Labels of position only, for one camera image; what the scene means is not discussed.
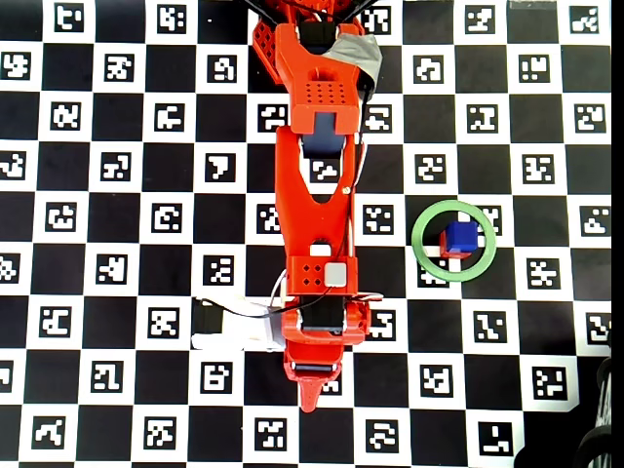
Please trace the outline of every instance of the blue cube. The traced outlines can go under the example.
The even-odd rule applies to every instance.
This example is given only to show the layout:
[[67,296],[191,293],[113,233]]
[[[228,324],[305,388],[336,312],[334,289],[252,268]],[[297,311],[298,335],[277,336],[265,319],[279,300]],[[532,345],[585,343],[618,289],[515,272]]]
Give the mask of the blue cube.
[[460,222],[453,221],[447,226],[447,252],[453,254],[471,254],[477,249],[476,221]]

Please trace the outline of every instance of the green ring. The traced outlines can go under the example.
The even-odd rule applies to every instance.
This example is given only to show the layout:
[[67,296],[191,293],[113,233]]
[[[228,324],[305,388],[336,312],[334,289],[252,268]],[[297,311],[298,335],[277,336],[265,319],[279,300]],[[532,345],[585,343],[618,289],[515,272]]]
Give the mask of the green ring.
[[[425,232],[427,224],[429,224],[429,221],[435,216],[446,212],[466,213],[473,217],[484,230],[484,235],[486,236],[484,252],[479,261],[467,270],[455,272],[447,271],[431,261],[427,253],[425,253],[422,244],[422,235]],[[447,282],[463,283],[464,281],[474,280],[479,275],[483,274],[491,265],[494,260],[494,255],[496,254],[496,233],[488,217],[477,207],[457,200],[443,200],[427,208],[413,224],[413,229],[411,230],[411,248],[413,249],[413,254],[416,256],[418,263],[420,263],[429,274]]]

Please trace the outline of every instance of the table surface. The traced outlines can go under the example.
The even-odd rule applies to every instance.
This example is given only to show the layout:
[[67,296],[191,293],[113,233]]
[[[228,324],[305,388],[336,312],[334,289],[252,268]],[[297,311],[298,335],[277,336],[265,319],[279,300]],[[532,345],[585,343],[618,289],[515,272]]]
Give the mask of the table surface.
[[[0,0],[1,468],[567,466],[609,354],[609,4],[385,0],[362,21],[384,61],[355,236],[385,298],[304,414],[280,353],[190,343],[192,297],[266,300],[284,268],[289,100],[256,16]],[[318,199],[338,170],[302,163]],[[497,233],[461,285],[410,248],[446,199]]]

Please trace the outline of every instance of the black square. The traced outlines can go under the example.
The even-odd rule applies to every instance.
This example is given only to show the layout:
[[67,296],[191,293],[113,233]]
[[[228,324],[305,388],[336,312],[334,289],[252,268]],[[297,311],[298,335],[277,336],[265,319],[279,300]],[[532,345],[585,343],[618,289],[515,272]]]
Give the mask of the black square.
[[461,302],[409,300],[408,334],[411,353],[461,353]]
[[[39,431],[44,431],[41,438],[37,437]],[[65,416],[33,416],[30,447],[36,450],[63,450],[65,448]]]
[[403,146],[374,144],[367,148],[358,193],[403,193]]
[[354,353],[356,407],[407,408],[408,355]]
[[517,246],[568,246],[566,197],[514,197],[514,226]]
[[522,354],[573,356],[574,317],[571,302],[518,302]]
[[190,407],[189,461],[241,461],[243,408]]
[[[461,268],[469,268],[477,263],[482,252],[483,249],[477,249],[462,260]],[[461,296],[471,299],[515,299],[515,278],[514,250],[498,247],[496,256],[487,270],[474,280],[461,284]]]
[[191,246],[140,246],[138,293],[191,294]]
[[464,411],[412,409],[409,413],[412,465],[468,464]]
[[275,193],[275,144],[247,145],[247,191]]
[[245,295],[268,296],[286,265],[282,246],[246,246]]
[[611,48],[562,46],[564,93],[610,93]]
[[0,296],[4,327],[0,328],[0,348],[25,348],[28,296]]
[[39,93],[0,92],[0,139],[37,139]]
[[93,84],[93,44],[44,44],[44,91],[90,91]]
[[193,243],[245,244],[244,194],[195,194]]
[[0,420],[3,421],[0,439],[0,460],[18,460],[20,448],[21,406],[0,406]]
[[80,351],[28,350],[25,403],[78,403]]
[[55,32],[85,32],[85,6],[55,2]]
[[88,143],[39,143],[37,190],[87,190]]
[[84,270],[84,245],[35,244],[31,293],[82,294]]
[[572,249],[575,300],[611,300],[611,250]]
[[30,52],[3,52],[0,54],[0,80],[30,80],[32,54]]
[[507,41],[509,43],[539,44],[559,42],[557,5],[534,2],[524,7],[507,4]]
[[279,353],[245,353],[245,405],[296,406],[297,384],[284,373]]
[[507,93],[507,50],[505,46],[455,46],[455,73],[458,93]]
[[135,347],[136,297],[85,297],[83,348]]
[[509,145],[457,145],[457,172],[459,193],[511,193]]
[[512,143],[563,143],[561,95],[510,95]]
[[192,192],[193,144],[146,143],[143,146],[144,192]]
[[403,3],[404,44],[452,44],[452,2]]
[[196,130],[197,141],[245,141],[247,96],[198,95]]
[[186,405],[187,399],[187,351],[136,351],[135,404]]
[[147,46],[147,92],[195,92],[195,46]]
[[34,193],[0,193],[0,241],[32,240],[34,204]]
[[126,0],[96,1],[97,42],[145,42],[145,4]]
[[138,242],[140,194],[91,193],[89,242]]
[[299,434],[301,463],[353,463],[351,409],[321,408],[301,413]]
[[199,4],[198,42],[200,44],[247,44],[247,6],[236,2]]
[[455,96],[403,96],[405,143],[455,143]]
[[93,140],[141,141],[143,95],[94,94]]
[[468,410],[521,410],[518,356],[465,355]]
[[611,146],[566,145],[567,193],[611,193]]
[[41,41],[43,5],[41,0],[1,0],[0,41]]
[[130,460],[133,407],[78,409],[77,460]]
[[405,249],[358,248],[360,291],[376,291],[386,297],[405,297]]

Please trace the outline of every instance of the black and white pattern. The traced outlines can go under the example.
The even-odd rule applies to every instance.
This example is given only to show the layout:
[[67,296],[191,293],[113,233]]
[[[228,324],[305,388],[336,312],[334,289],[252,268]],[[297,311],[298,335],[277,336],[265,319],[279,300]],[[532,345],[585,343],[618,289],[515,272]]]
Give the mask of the black and white pattern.
[[[262,321],[224,313],[217,346],[191,344],[193,297],[266,303],[285,266],[274,144],[291,103],[250,42],[256,15],[0,3],[5,463],[511,467],[552,427],[587,430],[611,327],[605,2],[380,0],[359,15],[384,63],[353,227],[359,288],[384,299],[313,414],[280,353],[234,339],[265,336]],[[319,203],[342,171],[300,164]],[[410,246],[447,199],[497,234],[464,284]],[[439,258],[455,219],[424,236],[451,271],[481,255]]]

